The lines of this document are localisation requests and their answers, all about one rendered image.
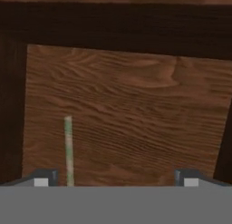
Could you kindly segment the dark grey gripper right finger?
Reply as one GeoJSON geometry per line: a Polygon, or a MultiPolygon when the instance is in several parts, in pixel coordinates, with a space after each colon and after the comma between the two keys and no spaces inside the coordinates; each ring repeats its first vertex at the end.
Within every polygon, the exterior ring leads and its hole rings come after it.
{"type": "Polygon", "coordinates": [[[180,187],[230,187],[230,184],[214,180],[196,169],[175,170],[175,185],[180,187]]]}

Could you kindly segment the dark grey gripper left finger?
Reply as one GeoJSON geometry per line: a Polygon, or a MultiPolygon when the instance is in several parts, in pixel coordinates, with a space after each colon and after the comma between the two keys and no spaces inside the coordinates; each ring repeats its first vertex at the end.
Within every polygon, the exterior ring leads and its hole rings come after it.
{"type": "Polygon", "coordinates": [[[58,185],[58,170],[37,169],[18,180],[4,183],[4,186],[18,187],[52,187],[58,185]]]}

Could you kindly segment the green and white striped straw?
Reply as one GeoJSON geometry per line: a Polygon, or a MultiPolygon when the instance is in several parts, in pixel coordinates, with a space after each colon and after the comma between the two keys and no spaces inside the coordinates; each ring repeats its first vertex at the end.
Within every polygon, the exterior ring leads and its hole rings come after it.
{"type": "Polygon", "coordinates": [[[71,116],[64,118],[64,142],[67,168],[67,185],[74,185],[73,175],[73,120],[71,116]]]}

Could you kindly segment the open brown wooden drawer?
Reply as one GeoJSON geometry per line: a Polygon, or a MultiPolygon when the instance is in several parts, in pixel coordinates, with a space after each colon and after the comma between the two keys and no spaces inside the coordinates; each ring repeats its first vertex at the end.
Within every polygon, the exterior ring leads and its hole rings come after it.
{"type": "Polygon", "coordinates": [[[0,2],[0,184],[232,183],[232,5],[0,2]]]}

